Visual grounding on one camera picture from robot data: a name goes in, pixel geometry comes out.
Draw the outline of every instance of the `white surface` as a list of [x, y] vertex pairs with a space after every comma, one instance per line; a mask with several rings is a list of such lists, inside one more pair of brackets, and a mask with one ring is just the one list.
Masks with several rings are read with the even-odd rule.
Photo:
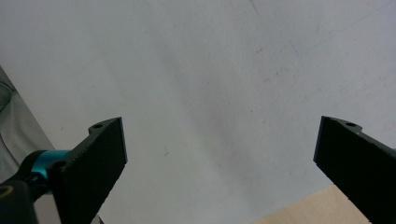
[[396, 3], [0, 2], [0, 64], [57, 148], [122, 116], [105, 223], [249, 223], [329, 184], [321, 115], [396, 145]]
[[52, 195], [43, 195], [35, 202], [35, 215], [40, 224], [62, 224]]

